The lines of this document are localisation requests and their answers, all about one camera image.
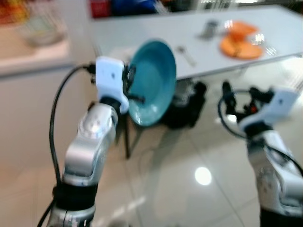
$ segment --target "blue plate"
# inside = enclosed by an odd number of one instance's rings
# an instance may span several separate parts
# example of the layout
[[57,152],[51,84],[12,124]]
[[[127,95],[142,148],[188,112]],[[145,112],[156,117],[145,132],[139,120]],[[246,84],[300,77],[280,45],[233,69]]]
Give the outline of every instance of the blue plate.
[[138,125],[153,125],[165,114],[175,93],[174,55],[164,42],[153,40],[138,50],[130,64],[137,68],[130,94],[145,97],[145,103],[130,100],[129,114]]

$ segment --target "tiled floor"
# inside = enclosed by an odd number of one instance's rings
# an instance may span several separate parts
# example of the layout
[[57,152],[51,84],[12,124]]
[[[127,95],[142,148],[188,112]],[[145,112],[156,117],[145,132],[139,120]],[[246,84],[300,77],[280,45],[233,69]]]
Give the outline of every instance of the tiled floor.
[[[133,227],[259,226],[255,178],[245,144],[218,123],[216,102],[224,79],[236,88],[267,89],[303,73],[299,64],[302,59],[292,59],[250,67],[243,75],[233,71],[203,78],[209,85],[207,102],[192,129],[156,126],[138,133],[132,128],[131,142],[140,139],[131,159],[124,159],[123,138],[109,151],[93,226],[105,227],[113,219],[126,219]],[[301,164],[302,107],[299,100],[276,127]],[[39,160],[49,158],[42,155]],[[0,219],[8,227],[35,226],[51,199],[51,160],[30,170],[13,171],[7,165],[2,167],[12,171],[0,171]],[[208,178],[199,179],[200,171]]]

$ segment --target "kitchen counter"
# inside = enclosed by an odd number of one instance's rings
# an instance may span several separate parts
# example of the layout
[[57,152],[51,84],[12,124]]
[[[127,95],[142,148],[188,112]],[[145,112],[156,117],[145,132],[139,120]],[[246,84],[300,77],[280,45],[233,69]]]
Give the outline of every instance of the kitchen counter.
[[0,60],[0,77],[62,67],[72,62],[70,45],[66,38],[50,46],[37,47],[32,55]]

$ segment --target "metal utensil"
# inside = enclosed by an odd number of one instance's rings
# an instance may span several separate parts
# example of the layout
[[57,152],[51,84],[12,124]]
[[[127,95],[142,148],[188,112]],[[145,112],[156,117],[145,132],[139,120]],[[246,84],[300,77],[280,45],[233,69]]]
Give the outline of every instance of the metal utensil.
[[266,44],[264,35],[262,33],[255,34],[250,42],[253,45],[263,46],[268,55],[276,55],[276,49],[273,46]]
[[184,46],[178,46],[176,50],[184,56],[186,61],[192,66],[196,66],[196,61],[192,58],[192,56],[189,55],[188,51]]

